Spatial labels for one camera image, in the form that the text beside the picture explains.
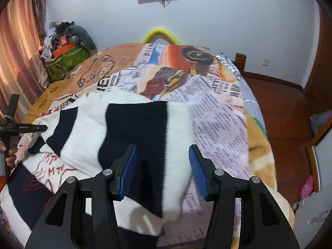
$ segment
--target yellow arch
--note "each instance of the yellow arch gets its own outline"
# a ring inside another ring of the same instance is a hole
[[[182,45],[180,41],[169,31],[164,28],[154,28],[150,30],[147,35],[144,37],[142,43],[147,44],[150,43],[151,39],[156,35],[161,34],[165,36],[173,45]]]

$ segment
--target human hand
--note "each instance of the human hand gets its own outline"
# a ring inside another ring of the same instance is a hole
[[[5,150],[6,150],[6,147],[4,145],[0,144],[0,151],[4,152]],[[15,155],[16,152],[17,152],[17,147],[12,148],[8,152],[9,157],[6,158],[6,162],[7,162],[7,166],[10,169],[13,169],[15,166],[14,161],[16,160],[16,155]]]

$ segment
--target wooden floor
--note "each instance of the wooden floor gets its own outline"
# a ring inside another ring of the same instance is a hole
[[[310,175],[305,147],[313,138],[310,107],[298,89],[246,79],[263,113],[276,162],[278,191],[292,205]]]

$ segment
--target printed bedspread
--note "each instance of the printed bedspread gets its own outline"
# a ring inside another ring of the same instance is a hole
[[[56,99],[53,97],[51,102],[48,98],[48,104],[35,104],[32,108],[40,110],[41,116],[49,115],[90,92],[110,92],[114,87],[143,95],[151,101],[186,103],[192,110],[195,141],[203,156],[234,177],[260,177],[293,227],[293,211],[277,192],[270,144],[245,110],[238,80],[230,70],[234,65],[229,59],[225,61],[204,47],[134,43],[114,46],[78,66],[68,76],[72,79],[69,85],[53,86],[54,91],[58,89],[54,93],[58,95]],[[208,133],[213,130],[209,125],[217,122],[229,125],[229,137],[219,138],[222,130],[214,136]],[[26,147],[19,147],[19,159],[24,157]],[[236,206],[232,248],[237,248],[239,241],[239,203]],[[181,209],[180,217],[166,220],[161,226],[163,231],[159,233],[157,246],[204,238],[211,206],[200,199],[193,182],[185,192]],[[1,214],[3,222],[19,244],[12,227],[14,222],[7,220],[4,212]],[[192,218],[190,222],[185,216],[188,214]]]

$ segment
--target wall socket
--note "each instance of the wall socket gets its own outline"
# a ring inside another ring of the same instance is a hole
[[[269,59],[264,59],[264,61],[263,61],[263,65],[264,65],[264,66],[269,66],[269,62],[270,62]]]

